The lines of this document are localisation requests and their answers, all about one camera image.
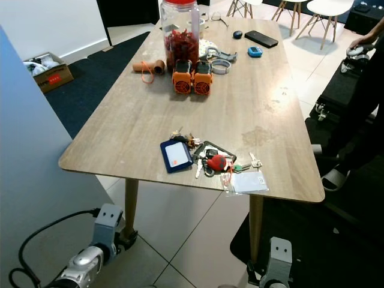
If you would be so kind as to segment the grey hand controller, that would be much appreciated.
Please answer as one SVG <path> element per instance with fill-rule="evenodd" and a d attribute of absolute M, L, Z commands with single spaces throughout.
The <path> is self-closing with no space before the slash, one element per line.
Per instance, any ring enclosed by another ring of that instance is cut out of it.
<path fill-rule="evenodd" d="M 357 60 L 369 60 L 370 55 L 368 55 L 368 52 L 374 49 L 374 46 L 372 44 L 363 44 L 363 46 L 356 46 L 352 49 L 349 49 L 346 52 L 346 61 L 357 61 Z"/>

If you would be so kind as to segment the keys with green cap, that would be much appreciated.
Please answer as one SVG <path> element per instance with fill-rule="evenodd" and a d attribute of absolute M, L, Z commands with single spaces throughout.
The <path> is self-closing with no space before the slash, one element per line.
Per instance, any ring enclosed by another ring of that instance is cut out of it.
<path fill-rule="evenodd" d="M 262 166 L 261 160 L 257 159 L 255 154 L 253 152 L 250 152 L 249 155 L 251 156 L 251 162 L 249 164 L 236 164 L 233 166 L 233 172 L 234 173 L 242 173 L 242 171 L 248 170 L 250 168 L 259 169 Z"/>

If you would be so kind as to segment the person's hand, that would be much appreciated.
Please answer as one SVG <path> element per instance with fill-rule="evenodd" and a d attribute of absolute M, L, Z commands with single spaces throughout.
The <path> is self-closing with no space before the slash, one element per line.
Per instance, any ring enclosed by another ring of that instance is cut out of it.
<path fill-rule="evenodd" d="M 375 33 L 368 33 L 367 35 L 363 35 L 362 37 L 354 40 L 348 47 L 348 51 L 355 50 L 358 46 L 367 46 L 368 44 L 374 44 L 378 39 L 378 35 Z"/>

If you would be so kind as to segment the wooden table leg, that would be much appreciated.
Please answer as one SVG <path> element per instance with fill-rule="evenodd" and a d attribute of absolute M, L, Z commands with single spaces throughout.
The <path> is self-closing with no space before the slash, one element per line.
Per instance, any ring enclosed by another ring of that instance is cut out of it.
<path fill-rule="evenodd" d="M 260 249 L 260 240 L 263 222 L 263 197 L 249 195 L 249 240 L 250 240 L 250 260 L 257 263 Z"/>
<path fill-rule="evenodd" d="M 134 219 L 138 197 L 138 180 L 125 179 L 124 187 L 124 217 L 125 226 L 123 232 L 125 234 L 134 233 Z"/>

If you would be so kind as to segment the blue card holder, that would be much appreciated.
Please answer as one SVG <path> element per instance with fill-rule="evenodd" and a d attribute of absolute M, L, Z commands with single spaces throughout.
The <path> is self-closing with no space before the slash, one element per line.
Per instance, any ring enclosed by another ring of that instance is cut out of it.
<path fill-rule="evenodd" d="M 185 142 L 170 139 L 162 142 L 160 148 L 167 173 L 187 170 L 194 164 Z"/>

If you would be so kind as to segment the silver key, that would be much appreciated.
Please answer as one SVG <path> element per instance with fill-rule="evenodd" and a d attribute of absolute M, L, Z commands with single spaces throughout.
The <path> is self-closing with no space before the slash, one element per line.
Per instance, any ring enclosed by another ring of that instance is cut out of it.
<path fill-rule="evenodd" d="M 208 176 L 208 160 L 204 158 L 197 159 L 197 170 L 195 178 L 200 178 L 201 175 Z"/>

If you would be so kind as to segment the brass key bunch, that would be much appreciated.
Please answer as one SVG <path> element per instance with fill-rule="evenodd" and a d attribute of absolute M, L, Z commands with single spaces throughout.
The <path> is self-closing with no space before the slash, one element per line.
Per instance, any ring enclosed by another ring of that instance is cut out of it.
<path fill-rule="evenodd" d="M 203 140 L 200 138 L 194 137 L 192 134 L 184 135 L 182 134 L 183 127 L 180 127 L 175 132 L 173 132 L 169 139 L 175 140 L 176 142 L 184 143 L 184 145 L 187 146 L 188 149 L 192 150 L 197 148 L 198 146 L 202 145 Z"/>

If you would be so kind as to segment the black card holder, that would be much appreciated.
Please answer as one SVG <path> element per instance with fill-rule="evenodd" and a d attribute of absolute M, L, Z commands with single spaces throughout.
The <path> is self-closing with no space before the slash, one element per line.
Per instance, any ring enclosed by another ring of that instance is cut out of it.
<path fill-rule="evenodd" d="M 197 164 L 198 158 L 209 159 L 210 157 L 217 154 L 225 155 L 226 157 L 228 157 L 228 159 L 230 159 L 231 165 L 228 170 L 233 167 L 234 162 L 236 161 L 236 159 L 238 159 L 238 156 L 236 156 L 236 154 L 226 151 L 220 146 L 217 146 L 211 142 L 203 142 L 202 145 L 198 146 L 198 148 L 193 153 L 193 157 L 195 163 Z M 208 176 L 214 176 L 216 175 L 216 173 L 220 172 L 211 172 L 210 170 L 208 170 Z"/>

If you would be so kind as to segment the clear plastic badge holder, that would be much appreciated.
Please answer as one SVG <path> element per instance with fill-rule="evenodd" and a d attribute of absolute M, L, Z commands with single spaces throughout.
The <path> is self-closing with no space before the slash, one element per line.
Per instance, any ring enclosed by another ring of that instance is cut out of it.
<path fill-rule="evenodd" d="M 223 173 L 220 176 L 223 191 L 230 195 L 266 194 L 269 191 L 264 174 L 261 171 L 242 173 Z"/>

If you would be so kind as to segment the dark blue rug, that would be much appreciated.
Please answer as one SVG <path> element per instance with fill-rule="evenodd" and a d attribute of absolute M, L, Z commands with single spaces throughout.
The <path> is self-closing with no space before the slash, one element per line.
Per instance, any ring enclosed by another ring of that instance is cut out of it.
<path fill-rule="evenodd" d="M 71 138 L 84 127 L 146 37 L 146 32 L 69 65 L 74 79 L 44 94 Z"/>

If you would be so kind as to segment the cardboard box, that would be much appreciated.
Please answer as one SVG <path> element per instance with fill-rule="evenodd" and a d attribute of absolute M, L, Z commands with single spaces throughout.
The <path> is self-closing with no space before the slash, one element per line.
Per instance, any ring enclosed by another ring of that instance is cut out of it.
<path fill-rule="evenodd" d="M 24 60 L 22 63 L 42 93 L 47 93 L 74 79 L 66 61 L 50 52 Z"/>

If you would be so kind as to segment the white crumpled cloth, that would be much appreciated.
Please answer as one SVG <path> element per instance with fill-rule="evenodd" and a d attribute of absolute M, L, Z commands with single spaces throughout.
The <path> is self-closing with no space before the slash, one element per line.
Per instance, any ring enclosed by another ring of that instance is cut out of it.
<path fill-rule="evenodd" d="M 206 39 L 200 39 L 198 41 L 199 57 L 208 59 L 211 56 L 217 55 L 219 49 L 214 42 Z"/>

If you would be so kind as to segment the grey metal tool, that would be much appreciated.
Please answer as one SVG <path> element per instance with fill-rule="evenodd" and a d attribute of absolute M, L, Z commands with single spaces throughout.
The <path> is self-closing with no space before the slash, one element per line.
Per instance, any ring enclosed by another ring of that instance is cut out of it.
<path fill-rule="evenodd" d="M 227 54 L 227 53 L 219 50 L 219 53 L 217 55 L 211 56 L 208 59 L 206 59 L 206 58 L 201 58 L 201 59 L 204 59 L 206 61 L 213 61 L 215 59 L 225 59 L 227 61 L 230 61 L 231 63 L 234 63 L 234 62 L 236 62 L 237 58 L 238 58 L 238 53 Z"/>

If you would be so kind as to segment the clear jar red lid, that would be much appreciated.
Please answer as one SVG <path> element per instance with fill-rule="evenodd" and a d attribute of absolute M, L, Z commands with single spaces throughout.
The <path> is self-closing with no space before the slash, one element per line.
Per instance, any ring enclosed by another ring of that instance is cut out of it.
<path fill-rule="evenodd" d="M 173 68 L 178 60 L 199 61 L 200 10 L 196 0 L 162 0 L 161 28 L 166 64 Z"/>

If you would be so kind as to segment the black floor mat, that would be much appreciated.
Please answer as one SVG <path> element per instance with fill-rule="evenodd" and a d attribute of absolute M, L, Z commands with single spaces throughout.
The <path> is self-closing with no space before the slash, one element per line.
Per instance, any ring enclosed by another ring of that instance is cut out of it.
<path fill-rule="evenodd" d="M 384 153 L 319 203 L 266 198 L 257 261 L 249 220 L 229 246 L 250 279 L 266 271 L 271 238 L 291 242 L 290 288 L 384 287 Z"/>

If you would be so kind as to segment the black smartphone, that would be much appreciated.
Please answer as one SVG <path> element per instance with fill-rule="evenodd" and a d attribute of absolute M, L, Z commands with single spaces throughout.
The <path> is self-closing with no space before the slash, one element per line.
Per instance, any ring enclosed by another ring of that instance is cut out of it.
<path fill-rule="evenodd" d="M 267 35 L 264 35 L 260 31 L 247 31 L 244 34 L 244 38 L 257 43 L 260 46 L 266 47 L 267 49 L 276 47 L 277 44 L 279 44 L 279 41 Z"/>

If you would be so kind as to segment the black equipment case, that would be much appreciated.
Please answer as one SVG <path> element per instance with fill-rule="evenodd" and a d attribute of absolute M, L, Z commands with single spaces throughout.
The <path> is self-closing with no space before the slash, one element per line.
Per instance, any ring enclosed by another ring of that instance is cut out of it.
<path fill-rule="evenodd" d="M 310 118 L 338 122 L 348 108 L 358 79 L 359 75 L 354 70 L 345 68 L 344 63 L 339 65 L 310 110 Z"/>

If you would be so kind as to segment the white chair wooden legs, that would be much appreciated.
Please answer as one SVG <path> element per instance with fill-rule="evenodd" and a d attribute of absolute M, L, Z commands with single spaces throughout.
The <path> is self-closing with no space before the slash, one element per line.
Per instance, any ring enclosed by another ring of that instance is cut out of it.
<path fill-rule="evenodd" d="M 263 0 L 232 0 L 227 17 L 241 16 L 253 19 L 253 7 L 261 5 Z"/>
<path fill-rule="evenodd" d="M 307 4 L 307 8 L 312 12 L 312 17 L 310 17 L 307 24 L 305 24 L 297 34 L 296 39 L 298 39 L 307 28 L 310 28 L 307 32 L 307 35 L 310 35 L 315 24 L 320 22 L 323 17 L 326 17 L 327 23 L 324 27 L 325 32 L 320 46 L 320 49 L 322 50 L 325 46 L 326 36 L 329 31 L 334 32 L 332 34 L 332 42 L 335 42 L 335 39 L 337 38 L 338 17 L 348 12 L 353 5 L 354 0 L 311 0 Z"/>
<path fill-rule="evenodd" d="M 272 14 L 271 20 L 280 21 L 283 12 L 290 16 L 289 36 L 293 36 L 293 32 L 300 28 L 302 6 L 306 0 L 274 0 L 279 1 L 276 11 Z"/>

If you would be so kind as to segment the person in dark clothes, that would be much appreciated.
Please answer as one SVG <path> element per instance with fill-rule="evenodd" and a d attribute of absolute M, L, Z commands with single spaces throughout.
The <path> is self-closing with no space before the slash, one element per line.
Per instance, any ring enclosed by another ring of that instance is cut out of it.
<path fill-rule="evenodd" d="M 362 71 L 348 108 L 324 145 L 313 145 L 315 155 L 337 157 L 353 140 L 370 113 L 384 108 L 384 33 L 375 41 L 375 52 Z M 365 136 L 328 173 L 322 176 L 323 188 L 336 191 L 345 184 L 351 171 L 368 164 L 384 151 L 384 114 L 376 116 Z"/>

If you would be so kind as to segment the black luggage case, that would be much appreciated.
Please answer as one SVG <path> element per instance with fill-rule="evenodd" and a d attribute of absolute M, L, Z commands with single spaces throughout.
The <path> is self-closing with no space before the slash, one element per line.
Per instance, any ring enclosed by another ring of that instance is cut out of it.
<path fill-rule="evenodd" d="M 344 28 L 357 35 L 369 33 L 384 17 L 384 0 L 354 0 Z"/>

